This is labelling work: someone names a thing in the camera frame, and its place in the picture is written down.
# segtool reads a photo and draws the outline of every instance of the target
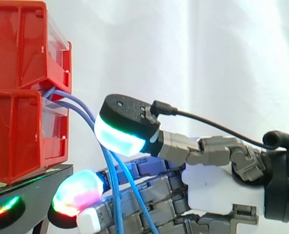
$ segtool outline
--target red storage bin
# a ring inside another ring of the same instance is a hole
[[[36,90],[0,91],[0,182],[39,174],[68,157],[68,109]]]
[[[71,93],[71,44],[44,2],[0,1],[0,182],[67,160],[68,110],[39,92],[52,86]]]
[[[0,89],[52,85],[71,92],[71,44],[44,2],[0,1]]]

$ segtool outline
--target glowing fingertip sensor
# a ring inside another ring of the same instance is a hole
[[[62,215],[74,217],[100,200],[102,193],[103,182],[97,174],[84,170],[73,174],[61,183],[52,199],[52,207]]]
[[[100,144],[124,156],[136,155],[145,145],[145,140],[112,128],[100,115],[96,118],[95,134]]]

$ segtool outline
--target green light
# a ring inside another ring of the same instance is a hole
[[[124,156],[133,156],[139,153],[145,145],[145,140],[107,125],[100,115],[96,119],[95,134],[104,147]]]
[[[7,202],[3,203],[0,206],[0,215],[12,209],[14,205],[16,205],[16,203],[19,201],[19,199],[20,199],[19,196],[15,196],[11,198],[10,200],[8,200]]]

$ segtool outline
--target black connector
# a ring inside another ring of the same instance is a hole
[[[161,102],[161,101],[154,101],[151,105],[150,112],[156,117],[158,117],[159,114],[167,115],[167,116],[175,116],[178,113],[178,109],[175,107],[172,107],[168,103]]]

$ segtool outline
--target white fabric background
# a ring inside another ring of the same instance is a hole
[[[73,94],[97,113],[107,94],[159,99],[256,140],[289,132],[289,0],[48,0],[73,44]],[[219,134],[181,117],[162,128],[190,137]],[[105,162],[95,138],[71,114],[69,163]],[[50,234],[77,234],[50,226]],[[252,233],[240,229],[239,234]],[[255,233],[288,233],[261,220]]]

